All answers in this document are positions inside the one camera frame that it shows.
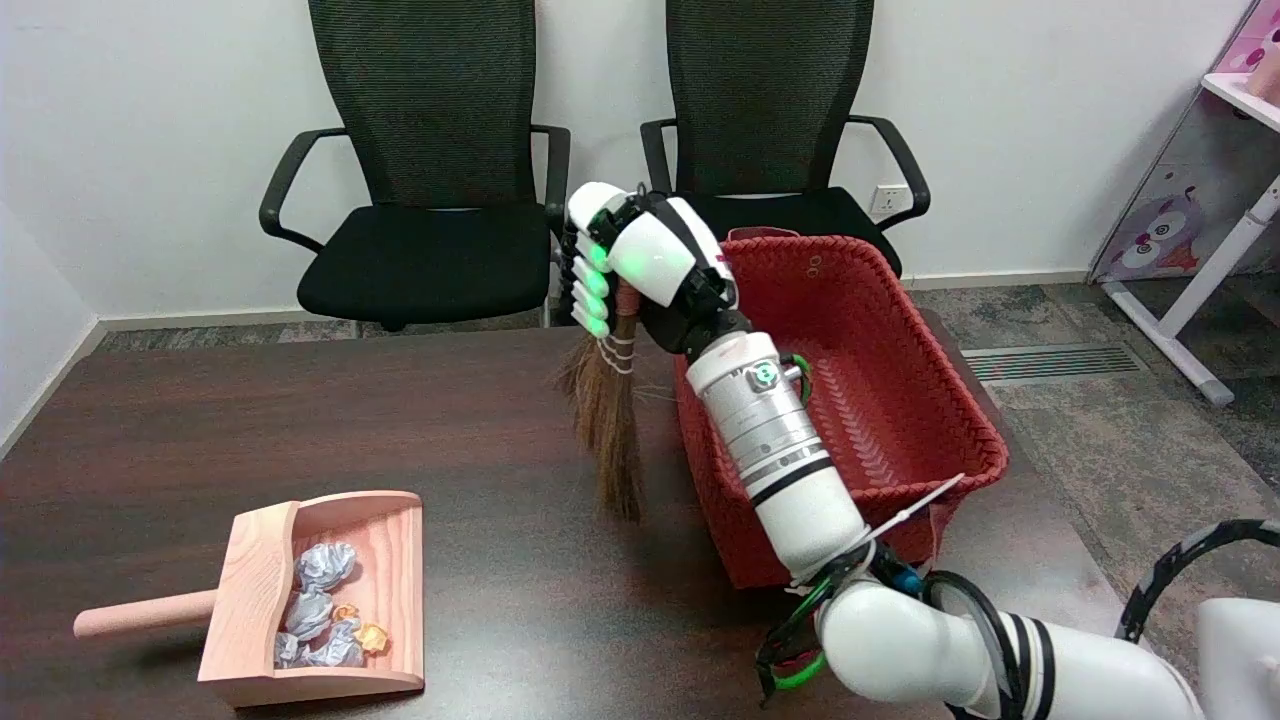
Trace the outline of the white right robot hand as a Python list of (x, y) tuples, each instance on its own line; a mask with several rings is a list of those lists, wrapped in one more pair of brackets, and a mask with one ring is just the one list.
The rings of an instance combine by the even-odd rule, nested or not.
[(636, 318), (654, 342), (689, 361), (750, 329), (726, 255), (685, 199), (589, 182), (570, 196), (567, 215), (570, 315), (589, 334), (620, 331), (625, 287), (637, 291)]

